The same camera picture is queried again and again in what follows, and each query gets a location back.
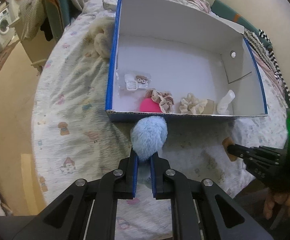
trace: blue gripper pad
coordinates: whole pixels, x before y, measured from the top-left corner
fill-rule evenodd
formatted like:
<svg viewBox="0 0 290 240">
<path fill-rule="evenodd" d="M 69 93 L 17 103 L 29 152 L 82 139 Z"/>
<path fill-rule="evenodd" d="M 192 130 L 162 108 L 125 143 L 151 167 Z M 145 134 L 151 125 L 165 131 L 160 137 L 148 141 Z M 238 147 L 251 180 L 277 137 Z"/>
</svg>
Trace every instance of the blue gripper pad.
<svg viewBox="0 0 290 240">
<path fill-rule="evenodd" d="M 134 158 L 134 170 L 133 170 L 133 197 L 136 196 L 137 173 L 138 173 L 138 157 L 135 154 L 135 158 Z"/>
<path fill-rule="evenodd" d="M 156 175 L 153 156 L 150 157 L 150 178 L 152 181 L 152 193 L 153 197 L 155 198 L 157 192 L 156 192 Z"/>
</svg>

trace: striped fabric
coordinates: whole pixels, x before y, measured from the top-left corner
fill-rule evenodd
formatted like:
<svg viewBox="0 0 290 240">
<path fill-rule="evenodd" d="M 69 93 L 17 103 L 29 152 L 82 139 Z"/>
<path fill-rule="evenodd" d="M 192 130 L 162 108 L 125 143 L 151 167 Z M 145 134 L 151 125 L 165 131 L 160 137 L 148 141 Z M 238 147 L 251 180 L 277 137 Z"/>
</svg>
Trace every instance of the striped fabric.
<svg viewBox="0 0 290 240">
<path fill-rule="evenodd" d="M 271 43 L 271 41 L 268 38 L 268 36 L 266 35 L 266 33 L 263 30 L 261 30 L 261 29 L 259 29 L 259 36 Z M 288 107 L 290 108 L 290 91 L 288 89 L 288 86 L 287 86 L 284 78 L 283 78 L 282 72 L 281 72 L 281 70 L 280 70 L 280 68 L 278 66 L 278 63 L 277 63 L 277 60 L 275 58 L 273 49 L 272 48 L 268 48 L 268 52 L 269 52 L 269 58 L 270 58 L 271 62 L 274 64 L 274 67 L 275 67 L 274 75 L 275 75 L 277 80 L 281 80 L 282 83 L 284 84 L 285 101 L 286 101 Z"/>
</svg>

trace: bedsheet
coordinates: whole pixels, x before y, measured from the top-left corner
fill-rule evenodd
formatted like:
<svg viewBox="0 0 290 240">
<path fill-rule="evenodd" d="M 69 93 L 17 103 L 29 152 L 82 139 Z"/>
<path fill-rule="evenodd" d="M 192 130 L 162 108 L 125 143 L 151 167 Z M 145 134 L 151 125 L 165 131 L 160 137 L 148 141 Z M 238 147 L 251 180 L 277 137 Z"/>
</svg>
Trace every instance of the bedsheet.
<svg viewBox="0 0 290 240">
<path fill-rule="evenodd" d="M 195 6 L 186 0 L 172 1 Z M 98 55 L 88 38 L 94 20 L 114 17 L 115 8 L 107 5 L 116 2 L 89 0 L 82 14 L 66 28 L 40 77 L 32 115 L 32 145 L 47 204 L 76 179 L 99 179 L 129 155 L 132 124 L 109 122 L 104 110 L 108 60 Z M 222 140 L 231 136 L 247 147 L 284 146 L 286 104 L 259 70 L 268 116 L 230 122 L 169 123 L 162 155 L 173 169 L 198 181 L 210 178 L 234 197 L 253 176 L 241 160 L 229 161 Z M 153 199 L 150 181 L 139 180 L 136 198 L 118 202 L 115 239 L 152 240 L 171 234 L 170 202 Z"/>
</svg>

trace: hand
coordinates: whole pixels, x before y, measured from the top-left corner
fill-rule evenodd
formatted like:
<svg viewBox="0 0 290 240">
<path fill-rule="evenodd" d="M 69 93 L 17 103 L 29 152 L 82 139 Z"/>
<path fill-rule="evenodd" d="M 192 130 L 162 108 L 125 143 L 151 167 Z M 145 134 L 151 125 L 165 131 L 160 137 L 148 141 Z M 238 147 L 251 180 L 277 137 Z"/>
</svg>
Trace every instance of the hand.
<svg viewBox="0 0 290 240">
<path fill-rule="evenodd" d="M 287 206 L 287 215 L 290 217 L 290 193 L 277 193 L 270 190 L 266 196 L 263 214 L 268 220 L 273 215 L 275 203 Z"/>
</svg>

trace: cardboard box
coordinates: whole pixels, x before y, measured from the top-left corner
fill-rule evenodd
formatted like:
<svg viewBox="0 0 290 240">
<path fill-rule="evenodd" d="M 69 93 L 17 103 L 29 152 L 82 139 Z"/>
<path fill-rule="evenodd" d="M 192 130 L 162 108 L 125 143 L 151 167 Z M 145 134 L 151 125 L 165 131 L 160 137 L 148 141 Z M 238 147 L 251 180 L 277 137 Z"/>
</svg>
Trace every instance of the cardboard box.
<svg viewBox="0 0 290 240">
<path fill-rule="evenodd" d="M 172 93 L 168 119 L 237 119 L 267 115 L 261 76 L 242 33 L 194 8 L 167 0 L 118 0 L 105 110 L 113 122 L 137 121 L 145 89 L 126 91 L 122 73 L 150 73 L 149 88 Z M 235 99 L 230 115 L 216 104 L 229 90 Z M 215 102 L 212 115 L 181 114 L 188 93 Z"/>
</svg>

